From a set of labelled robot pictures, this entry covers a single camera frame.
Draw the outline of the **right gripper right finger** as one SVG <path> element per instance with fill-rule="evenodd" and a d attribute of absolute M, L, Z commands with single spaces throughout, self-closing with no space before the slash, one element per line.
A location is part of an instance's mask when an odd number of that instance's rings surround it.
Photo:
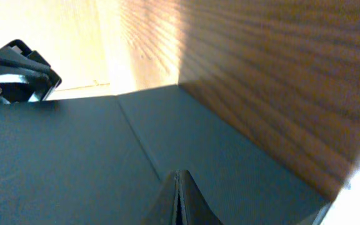
<path fill-rule="evenodd" d="M 187 170 L 177 170 L 177 224 L 223 225 Z"/>

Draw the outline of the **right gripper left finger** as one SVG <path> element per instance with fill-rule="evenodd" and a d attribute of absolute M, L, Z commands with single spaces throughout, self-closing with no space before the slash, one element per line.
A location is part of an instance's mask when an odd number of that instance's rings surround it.
<path fill-rule="evenodd" d="M 142 225 L 176 224 L 178 207 L 178 179 L 175 171 L 170 172 L 158 192 L 155 202 L 142 219 Z"/>

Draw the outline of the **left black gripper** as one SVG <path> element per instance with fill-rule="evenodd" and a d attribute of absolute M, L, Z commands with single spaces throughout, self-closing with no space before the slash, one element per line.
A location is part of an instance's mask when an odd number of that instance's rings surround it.
<path fill-rule="evenodd" d="M 0 104 L 45 101 L 61 83 L 51 65 L 22 40 L 0 48 Z"/>

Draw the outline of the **black gift box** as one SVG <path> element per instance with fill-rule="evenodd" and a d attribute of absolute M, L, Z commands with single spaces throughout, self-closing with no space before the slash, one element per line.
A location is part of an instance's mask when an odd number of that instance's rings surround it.
<path fill-rule="evenodd" d="M 318 224 L 329 206 L 177 86 L 0 104 L 0 224 L 141 224 L 177 170 L 224 224 Z"/>

